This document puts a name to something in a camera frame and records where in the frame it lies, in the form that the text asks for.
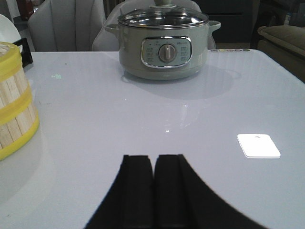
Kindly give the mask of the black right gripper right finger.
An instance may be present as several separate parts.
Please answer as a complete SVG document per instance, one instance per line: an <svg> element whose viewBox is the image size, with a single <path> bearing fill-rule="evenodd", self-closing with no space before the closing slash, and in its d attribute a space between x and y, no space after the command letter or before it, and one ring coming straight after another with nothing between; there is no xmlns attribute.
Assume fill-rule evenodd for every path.
<svg viewBox="0 0 305 229"><path fill-rule="evenodd" d="M261 229L219 197L183 155L160 155L155 164L158 229Z"/></svg>

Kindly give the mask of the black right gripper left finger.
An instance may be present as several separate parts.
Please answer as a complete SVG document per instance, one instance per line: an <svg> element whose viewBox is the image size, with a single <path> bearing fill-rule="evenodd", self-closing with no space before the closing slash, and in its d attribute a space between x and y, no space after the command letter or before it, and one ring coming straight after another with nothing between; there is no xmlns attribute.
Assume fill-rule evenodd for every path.
<svg viewBox="0 0 305 229"><path fill-rule="evenodd" d="M153 170L148 156L123 156L111 188L85 227L153 228Z"/></svg>

